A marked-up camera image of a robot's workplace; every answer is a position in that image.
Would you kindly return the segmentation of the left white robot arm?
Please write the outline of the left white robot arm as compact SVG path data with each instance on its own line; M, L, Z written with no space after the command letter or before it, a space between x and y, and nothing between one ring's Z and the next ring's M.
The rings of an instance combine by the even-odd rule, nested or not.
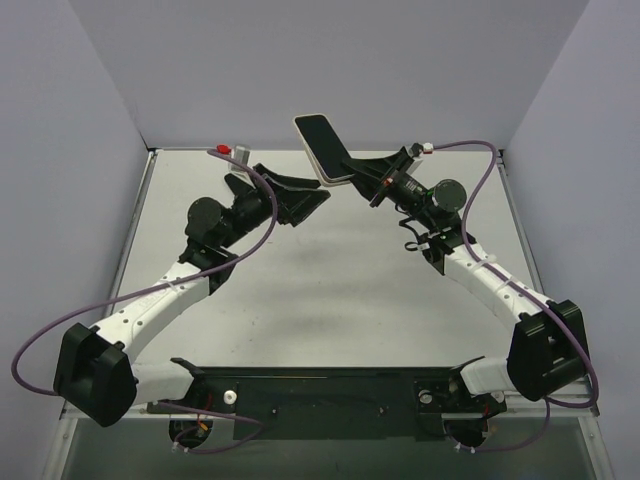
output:
M170 360L143 365L145 347L191 306L216 292L239 258L230 247L263 223L295 227L329 199L319 181L276 174L261 164L245 182L224 178L230 206L210 197L187 212L186 248L151 289L90 327L77 323L63 335L53 388L102 427L118 422L130 407L172 400L181 410L200 408L204 384Z

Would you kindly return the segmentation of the black phone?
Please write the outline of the black phone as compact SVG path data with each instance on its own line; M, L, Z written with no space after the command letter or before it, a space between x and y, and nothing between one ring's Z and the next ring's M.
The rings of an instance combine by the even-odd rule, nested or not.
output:
M350 155L328 117L319 113L299 115L293 124L319 181L325 186L348 183L351 174L343 161Z

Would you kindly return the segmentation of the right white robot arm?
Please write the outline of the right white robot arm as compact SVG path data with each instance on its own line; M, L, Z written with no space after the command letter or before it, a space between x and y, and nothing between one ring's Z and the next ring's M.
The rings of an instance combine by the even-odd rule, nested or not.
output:
M417 236L416 250L512 331L506 358L481 358L460 368L446 386L449 402L468 409L482 395L504 391L530 401L549 400L583 377L589 378L597 394L579 307L571 301L555 302L518 281L467 232L474 193L453 179L427 188L411 175L415 159L433 149L430 144L415 144L383 158L347 156L342 165L370 206L388 199L407 221L422 225L426 231Z

